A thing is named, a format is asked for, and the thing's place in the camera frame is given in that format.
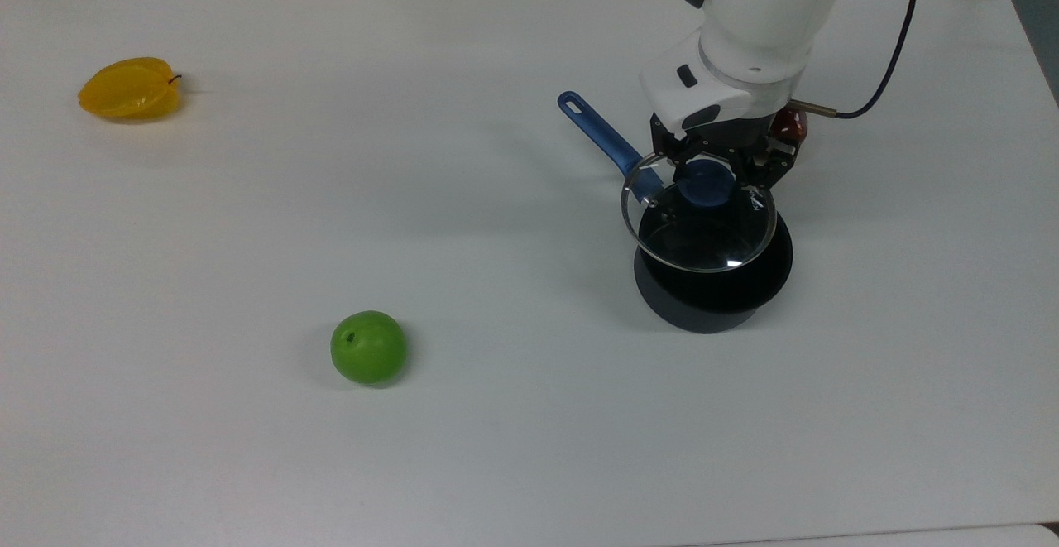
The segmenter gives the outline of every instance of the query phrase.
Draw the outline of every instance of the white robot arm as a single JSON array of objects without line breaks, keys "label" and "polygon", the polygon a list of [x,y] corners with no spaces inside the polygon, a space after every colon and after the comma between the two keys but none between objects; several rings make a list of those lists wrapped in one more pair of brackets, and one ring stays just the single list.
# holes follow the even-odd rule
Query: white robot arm
[{"label": "white robot arm", "polygon": [[708,140],[710,125],[733,121],[728,143],[759,136],[790,102],[834,0],[685,1],[702,8],[702,26],[640,74],[658,121],[678,140]]}]

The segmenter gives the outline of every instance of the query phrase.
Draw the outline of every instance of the table surface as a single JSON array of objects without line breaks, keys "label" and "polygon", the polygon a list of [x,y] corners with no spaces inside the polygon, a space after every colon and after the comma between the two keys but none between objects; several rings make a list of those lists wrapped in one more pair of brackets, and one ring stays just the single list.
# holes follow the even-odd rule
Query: table surface
[{"label": "table surface", "polygon": [[[839,0],[851,109],[907,0]],[[1009,0],[920,0],[774,189],[795,261],[669,328],[621,177],[680,0],[0,0],[0,543],[659,546],[1059,519],[1059,110]],[[140,55],[150,124],[77,107]],[[412,344],[385,389],[338,321]]]}]

